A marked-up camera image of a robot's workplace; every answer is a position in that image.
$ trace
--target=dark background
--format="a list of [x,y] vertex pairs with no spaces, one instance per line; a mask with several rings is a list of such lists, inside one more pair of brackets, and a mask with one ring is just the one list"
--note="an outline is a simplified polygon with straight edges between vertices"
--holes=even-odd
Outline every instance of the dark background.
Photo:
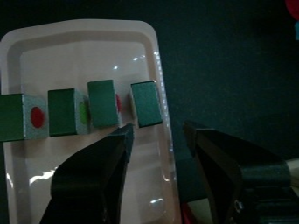
[[[182,201],[204,197],[186,119],[299,157],[299,42],[283,0],[6,0],[0,37],[75,18],[146,21],[156,31]],[[0,153],[0,223],[8,223]]]

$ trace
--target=green cube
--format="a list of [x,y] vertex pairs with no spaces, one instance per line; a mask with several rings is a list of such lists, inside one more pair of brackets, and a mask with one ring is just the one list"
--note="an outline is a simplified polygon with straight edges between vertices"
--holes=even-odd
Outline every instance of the green cube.
[[48,91],[51,137],[90,133],[88,99],[75,88]]
[[99,80],[88,83],[88,101],[94,127],[118,125],[118,101],[112,80]]
[[0,142],[47,136],[46,101],[28,94],[0,95]]
[[131,95],[139,128],[162,123],[163,114],[155,82],[151,80],[131,84]]

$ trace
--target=red object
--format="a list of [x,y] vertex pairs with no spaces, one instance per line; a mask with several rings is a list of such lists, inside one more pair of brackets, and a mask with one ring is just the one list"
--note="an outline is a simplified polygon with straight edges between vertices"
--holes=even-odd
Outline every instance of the red object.
[[120,110],[122,110],[122,101],[120,101],[120,98],[116,94],[116,111],[118,111],[118,113],[120,112]]
[[40,110],[40,108],[38,108],[38,107],[32,108],[31,119],[32,119],[32,126],[36,129],[39,129],[44,123],[44,113]]
[[183,224],[199,224],[192,214],[192,210],[187,203],[182,203],[182,223]]
[[299,0],[285,0],[286,8],[295,20],[299,20]]

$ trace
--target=red circle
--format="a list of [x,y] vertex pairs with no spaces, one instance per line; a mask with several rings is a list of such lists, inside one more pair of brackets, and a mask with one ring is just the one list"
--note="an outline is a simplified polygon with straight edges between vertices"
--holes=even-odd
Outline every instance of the red circle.
[[116,112],[119,113],[122,110],[122,101],[119,95],[116,94]]
[[31,119],[32,119],[32,126],[36,129],[39,129],[43,126],[43,122],[44,122],[44,113],[40,110],[40,108],[38,107],[32,108]]
[[285,0],[286,8],[295,20],[299,20],[299,2],[298,0]]

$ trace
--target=white tray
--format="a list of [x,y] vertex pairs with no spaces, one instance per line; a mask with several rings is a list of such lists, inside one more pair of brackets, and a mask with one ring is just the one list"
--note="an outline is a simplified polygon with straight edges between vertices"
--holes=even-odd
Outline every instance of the white tray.
[[[123,224],[182,223],[174,169],[171,125],[154,28],[144,22],[72,20],[11,31],[0,44],[3,94],[78,88],[114,79],[123,122],[134,121],[130,84],[158,81],[163,124],[135,129],[126,175]],[[55,168],[112,129],[4,144],[11,223],[39,223],[51,199]]]

